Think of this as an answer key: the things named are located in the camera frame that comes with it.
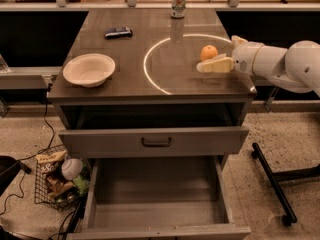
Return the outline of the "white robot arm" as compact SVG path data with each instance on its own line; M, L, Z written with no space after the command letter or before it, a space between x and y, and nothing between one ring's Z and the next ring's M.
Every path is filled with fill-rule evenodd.
M320 96L320 45L303 40L289 48L268 46L233 36L231 56L204 59L196 68L201 73L229 73L232 70L258 76L282 89Z

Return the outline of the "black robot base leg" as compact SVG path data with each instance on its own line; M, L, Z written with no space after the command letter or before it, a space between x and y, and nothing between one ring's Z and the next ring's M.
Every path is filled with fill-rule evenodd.
M280 182L291 181L291 180L300 180L306 178L314 178L320 176L320 165L310 168L273 172L267 159L265 158L260 146L257 143L252 144L253 151L251 153L254 159L258 159L267 178L280 201L282 208L285 214L282 216L282 224L284 226L291 226L292 224L298 221L287 197L285 196Z

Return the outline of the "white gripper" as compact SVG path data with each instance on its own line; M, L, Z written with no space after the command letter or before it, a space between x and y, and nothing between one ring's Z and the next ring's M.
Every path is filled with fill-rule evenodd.
M248 42L247 39L237 35L231 37L231 42L235 48L232 51L232 58L220 54L198 63L196 69L200 73L228 73L235 67L237 72L252 75L254 59L263 43Z

